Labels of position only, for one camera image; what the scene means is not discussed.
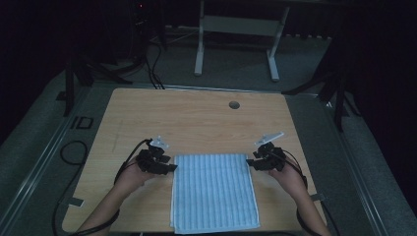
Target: blue striped towel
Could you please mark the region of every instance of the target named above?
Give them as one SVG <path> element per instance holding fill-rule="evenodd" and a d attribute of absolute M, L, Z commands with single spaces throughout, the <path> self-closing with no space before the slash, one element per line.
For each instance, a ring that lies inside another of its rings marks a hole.
<path fill-rule="evenodd" d="M 176 155 L 171 227 L 177 234 L 260 226 L 247 155 Z"/>

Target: white bracket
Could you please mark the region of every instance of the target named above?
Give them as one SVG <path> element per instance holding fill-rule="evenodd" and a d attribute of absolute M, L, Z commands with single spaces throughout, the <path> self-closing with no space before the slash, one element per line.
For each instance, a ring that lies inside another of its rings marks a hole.
<path fill-rule="evenodd" d="M 169 145 L 166 144 L 160 136 L 158 136 L 156 139 L 152 139 L 150 144 L 157 148 L 167 149 L 169 148 Z"/>
<path fill-rule="evenodd" d="M 282 136 L 284 136 L 283 132 L 279 132 L 279 133 L 276 133 L 276 134 L 270 134 L 270 135 L 263 135 L 260 140 L 255 142 L 255 145 L 256 146 L 261 146 L 261 145 L 267 144 L 267 143 L 269 143 L 273 140 L 281 138 Z"/>

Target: forearm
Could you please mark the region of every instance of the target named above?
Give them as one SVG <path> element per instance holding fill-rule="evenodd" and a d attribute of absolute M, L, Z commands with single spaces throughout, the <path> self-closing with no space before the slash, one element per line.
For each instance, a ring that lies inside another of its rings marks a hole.
<path fill-rule="evenodd" d="M 330 235 L 316 205 L 313 203 L 307 192 L 294 198 L 294 201 L 298 207 L 301 218 L 311 230 L 323 236 Z"/>
<path fill-rule="evenodd" d="M 96 226 L 107 222 L 117 212 L 125 198 L 125 196 L 122 196 L 115 191 L 114 188 L 111 189 L 78 231 L 95 228 Z M 107 235 L 109 230 L 110 226 L 90 235 Z"/>

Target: wooden table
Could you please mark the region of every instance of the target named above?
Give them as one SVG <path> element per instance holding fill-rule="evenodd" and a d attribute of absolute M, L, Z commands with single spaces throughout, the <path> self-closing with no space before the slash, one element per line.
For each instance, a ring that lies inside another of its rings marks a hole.
<path fill-rule="evenodd" d="M 230 101 L 240 104 L 229 107 Z M 75 231 L 110 190 L 121 163 L 142 140 L 162 136 L 171 157 L 178 153 L 252 153 L 264 134 L 284 132 L 273 143 L 294 154 L 316 189 L 285 97 L 278 93 L 117 88 L 109 101 L 63 229 Z M 278 183 L 251 168 L 261 227 L 257 231 L 299 230 L 296 206 Z M 169 226 L 173 173 L 157 176 L 122 205 L 112 231 L 172 232 Z M 323 217 L 323 210 L 317 204 Z"/>

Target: metal frame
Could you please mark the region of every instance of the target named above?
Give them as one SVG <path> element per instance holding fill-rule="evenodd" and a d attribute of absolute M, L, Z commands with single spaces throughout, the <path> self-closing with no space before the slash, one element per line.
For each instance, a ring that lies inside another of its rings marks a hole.
<path fill-rule="evenodd" d="M 200 1 L 200 26 L 199 26 L 199 47 L 197 49 L 196 67 L 194 74 L 200 76 L 203 73 L 203 61 L 205 54 L 204 33 L 205 31 L 219 31 L 231 33 L 245 33 L 262 36 L 273 36 L 273 46 L 267 50 L 270 78 L 274 82 L 279 81 L 278 69 L 276 67 L 275 53 L 282 31 L 289 13 L 289 7 L 283 11 L 279 21 L 255 20 L 244 18 L 228 18 L 205 15 L 205 0 Z"/>
<path fill-rule="evenodd" d="M 70 121 L 74 119 L 75 114 L 80 109 L 82 102 L 87 97 L 88 93 L 89 88 L 81 88 L 74 109 L 69 113 L 68 117 L 63 118 L 51 140 L 43 150 L 43 153 L 38 158 L 37 163 L 23 181 L 19 191 L 13 198 L 12 203 L 8 206 L 7 210 L 0 219 L 0 235 L 9 235 L 12 231 L 13 225 L 16 223 L 17 219 L 27 206 L 31 195 L 36 189 L 37 184 L 49 165 L 49 162 L 59 148 L 62 139 L 67 134 L 68 128 L 70 127 Z"/>
<path fill-rule="evenodd" d="M 328 122 L 332 123 L 331 114 L 328 109 L 323 106 L 325 115 L 328 118 Z M 346 163 L 348 166 L 348 171 L 352 177 L 352 182 L 355 185 L 356 191 L 358 192 L 358 197 L 362 203 L 362 207 L 366 212 L 370 225 L 374 230 L 375 235 L 388 236 L 387 228 L 384 224 L 384 221 L 381 218 L 381 215 L 375 205 L 374 199 L 372 198 L 368 186 L 365 183 L 364 176 L 362 175 L 359 164 L 355 160 L 355 155 L 353 154 L 352 147 L 349 145 L 346 138 L 342 133 L 337 132 L 336 129 L 332 129 L 334 134 L 338 137 L 341 144 L 341 151 L 346 155 Z"/>

